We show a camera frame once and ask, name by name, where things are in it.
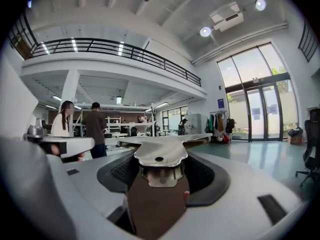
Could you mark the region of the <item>person's left hand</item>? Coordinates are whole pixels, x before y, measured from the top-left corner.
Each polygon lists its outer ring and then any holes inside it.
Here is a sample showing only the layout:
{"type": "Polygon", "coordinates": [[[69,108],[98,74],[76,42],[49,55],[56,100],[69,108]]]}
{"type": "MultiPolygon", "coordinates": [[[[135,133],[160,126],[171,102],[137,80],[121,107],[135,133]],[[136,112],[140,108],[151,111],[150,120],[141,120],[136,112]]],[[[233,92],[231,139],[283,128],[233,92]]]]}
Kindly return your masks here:
{"type": "MultiPolygon", "coordinates": [[[[60,157],[61,154],[60,154],[60,149],[58,146],[52,144],[51,145],[51,152],[53,155],[55,156],[58,156],[60,157]]],[[[63,163],[71,163],[71,162],[77,162],[77,161],[82,161],[82,158],[85,156],[85,153],[80,153],[80,154],[77,154],[77,155],[74,155],[74,156],[70,156],[70,157],[67,157],[67,158],[62,158],[62,162],[63,163]]]]}

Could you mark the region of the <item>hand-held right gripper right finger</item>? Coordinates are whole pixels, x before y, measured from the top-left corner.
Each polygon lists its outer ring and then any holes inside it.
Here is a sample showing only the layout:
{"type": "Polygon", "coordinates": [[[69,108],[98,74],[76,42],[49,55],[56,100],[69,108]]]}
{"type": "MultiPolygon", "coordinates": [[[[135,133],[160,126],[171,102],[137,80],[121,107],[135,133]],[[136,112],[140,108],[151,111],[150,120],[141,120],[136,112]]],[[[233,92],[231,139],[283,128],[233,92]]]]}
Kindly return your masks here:
{"type": "Polygon", "coordinates": [[[281,240],[307,208],[260,169],[210,154],[188,157],[186,211],[164,240],[281,240]]]}

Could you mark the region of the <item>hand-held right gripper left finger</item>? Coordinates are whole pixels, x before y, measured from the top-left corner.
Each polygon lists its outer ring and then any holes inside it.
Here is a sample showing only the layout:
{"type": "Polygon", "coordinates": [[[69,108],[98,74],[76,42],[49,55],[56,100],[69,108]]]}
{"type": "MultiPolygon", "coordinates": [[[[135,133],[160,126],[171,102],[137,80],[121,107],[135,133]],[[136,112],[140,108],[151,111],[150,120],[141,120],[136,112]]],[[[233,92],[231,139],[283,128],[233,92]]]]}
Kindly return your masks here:
{"type": "Polygon", "coordinates": [[[132,240],[116,225],[125,195],[97,179],[99,161],[63,164],[35,144],[0,140],[0,178],[22,217],[46,240],[132,240]]]}

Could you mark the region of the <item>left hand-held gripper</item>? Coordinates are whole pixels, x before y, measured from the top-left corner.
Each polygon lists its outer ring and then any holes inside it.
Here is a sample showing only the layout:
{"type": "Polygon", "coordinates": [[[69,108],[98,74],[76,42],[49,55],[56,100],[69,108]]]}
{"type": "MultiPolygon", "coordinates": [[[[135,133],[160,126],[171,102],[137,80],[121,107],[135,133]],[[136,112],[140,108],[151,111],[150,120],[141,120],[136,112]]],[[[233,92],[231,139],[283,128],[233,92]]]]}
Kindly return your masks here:
{"type": "Polygon", "coordinates": [[[53,155],[51,145],[56,145],[60,149],[61,160],[72,157],[91,150],[95,146],[95,141],[91,137],[71,137],[68,132],[54,132],[52,124],[46,124],[44,119],[36,118],[31,124],[23,139],[38,145],[47,155],[53,155]]]}

